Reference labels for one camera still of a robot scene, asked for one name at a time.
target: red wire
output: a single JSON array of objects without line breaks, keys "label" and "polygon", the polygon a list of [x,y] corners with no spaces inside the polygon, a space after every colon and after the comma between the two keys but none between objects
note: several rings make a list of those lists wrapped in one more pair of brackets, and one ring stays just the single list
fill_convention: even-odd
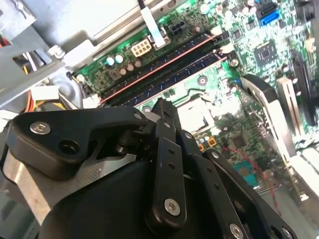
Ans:
[{"label": "red wire", "polygon": [[276,208],[277,213],[281,216],[281,212],[280,212],[280,209],[279,209],[277,200],[276,200],[276,195],[275,195],[274,189],[273,189],[272,185],[270,184],[270,182],[269,182],[267,176],[266,176],[266,175],[264,174],[264,172],[261,170],[261,168],[260,168],[255,162],[251,161],[243,151],[240,151],[240,150],[237,150],[237,149],[234,149],[234,148],[228,148],[228,147],[223,147],[223,149],[224,149],[224,150],[227,150],[227,151],[230,150],[230,151],[235,152],[235,153],[240,153],[240,154],[244,157],[244,159],[245,159],[247,162],[249,162],[249,163],[253,166],[253,168],[256,169],[256,170],[261,174],[261,176],[263,177],[263,179],[268,182],[268,186],[269,186],[269,188],[270,188],[270,194],[271,194],[271,196],[272,196],[272,198],[273,198],[274,206],[275,206],[275,208]]}]

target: pcie slot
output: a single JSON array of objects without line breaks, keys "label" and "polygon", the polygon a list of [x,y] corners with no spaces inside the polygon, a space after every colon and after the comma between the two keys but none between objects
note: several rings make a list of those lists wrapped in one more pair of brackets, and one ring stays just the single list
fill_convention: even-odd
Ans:
[{"label": "pcie slot", "polygon": [[213,45],[217,45],[221,43],[223,40],[227,39],[228,37],[229,37],[228,32],[224,32],[223,34],[219,36],[208,36],[207,34],[202,34],[193,38],[192,40],[190,40],[183,46],[173,50],[172,52],[168,53],[165,56],[160,57],[155,62],[143,67],[138,74],[128,76],[126,79],[112,86],[110,89],[107,89],[101,95],[101,97],[103,98],[103,100],[101,101],[101,104],[105,103],[106,101],[118,95],[119,93],[125,91],[126,89],[133,86],[134,84],[144,80],[145,78],[154,74],[155,72],[159,71],[165,66],[182,58],[183,56],[192,52],[193,50],[201,47],[202,45],[208,42],[210,42]]},{"label": "pcie slot", "polygon": [[311,126],[317,125],[316,109],[313,104],[311,83],[308,78],[306,65],[300,52],[292,51],[295,75],[298,78],[297,86],[301,91],[302,106],[306,121]]},{"label": "pcie slot", "polygon": [[305,135],[293,82],[287,77],[281,77],[277,80],[277,86],[281,105],[286,113],[289,123],[292,126],[291,128],[293,129],[294,134],[296,136]]},{"label": "pcie slot", "polygon": [[163,91],[172,88],[178,82],[187,80],[187,78],[193,76],[194,74],[199,73],[200,71],[205,70],[207,67],[211,67],[214,64],[226,60],[225,56],[221,56],[219,53],[211,53],[198,59],[197,61],[189,64],[183,69],[177,71],[176,73],[170,75],[165,80],[161,80],[160,83],[151,84],[148,88],[144,89],[142,93],[135,96],[134,98],[124,102],[123,106],[138,106],[146,102],[152,97],[156,97],[161,94]]}]

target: chip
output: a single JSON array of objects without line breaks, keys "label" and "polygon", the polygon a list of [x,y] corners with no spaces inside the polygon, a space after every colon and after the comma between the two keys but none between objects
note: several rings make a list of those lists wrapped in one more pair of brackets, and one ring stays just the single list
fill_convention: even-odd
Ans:
[{"label": "chip", "polygon": [[236,148],[242,148],[247,145],[242,135],[237,135],[232,140]]},{"label": "chip", "polygon": [[265,66],[278,58],[276,46],[273,40],[269,40],[264,44],[257,46],[254,49],[254,54],[258,66]]},{"label": "chip", "polygon": [[255,22],[252,20],[252,21],[249,21],[249,22],[247,23],[247,26],[248,26],[248,29],[251,30],[251,29],[253,29],[253,28],[256,27],[256,24],[255,24]]},{"label": "chip", "polygon": [[238,39],[239,37],[241,37],[241,33],[240,33],[239,30],[233,32],[233,34],[234,34],[234,36],[235,36],[236,39]]}]

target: blue sata port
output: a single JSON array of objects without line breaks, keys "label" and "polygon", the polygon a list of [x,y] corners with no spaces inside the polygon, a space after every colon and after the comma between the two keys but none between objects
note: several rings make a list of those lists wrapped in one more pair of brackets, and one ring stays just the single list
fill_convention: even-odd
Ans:
[{"label": "blue sata port", "polygon": [[271,14],[269,14],[268,16],[260,19],[260,23],[262,26],[266,26],[269,23],[271,23],[272,21],[278,19],[280,17],[280,11],[276,10],[274,12],[272,12]]}]

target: metal screw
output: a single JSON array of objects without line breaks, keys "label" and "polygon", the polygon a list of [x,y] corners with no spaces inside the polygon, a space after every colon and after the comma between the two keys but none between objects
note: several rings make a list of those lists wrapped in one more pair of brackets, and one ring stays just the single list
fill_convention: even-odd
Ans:
[{"label": "metal screw", "polygon": [[229,228],[230,228],[231,233],[234,235],[234,237],[236,237],[237,239],[244,238],[243,232],[240,230],[240,228],[236,224],[233,224],[233,223],[230,224]]},{"label": "metal screw", "polygon": [[216,152],[212,152],[211,154],[213,155],[214,158],[219,158],[219,156]]},{"label": "metal screw", "polygon": [[140,116],[139,114],[134,114],[135,118],[138,118],[139,120],[142,119],[142,116]]},{"label": "metal screw", "polygon": [[191,134],[190,133],[185,133],[187,138],[191,138]]},{"label": "metal screw", "polygon": [[179,204],[174,199],[167,198],[164,201],[164,207],[165,210],[173,216],[178,216],[180,214]]},{"label": "metal screw", "polygon": [[288,231],[285,227],[283,227],[283,231],[289,239],[294,239],[293,235],[291,235],[290,231]]},{"label": "metal screw", "polygon": [[47,123],[44,122],[35,122],[30,125],[30,130],[36,134],[48,134],[51,132],[51,128]]}]

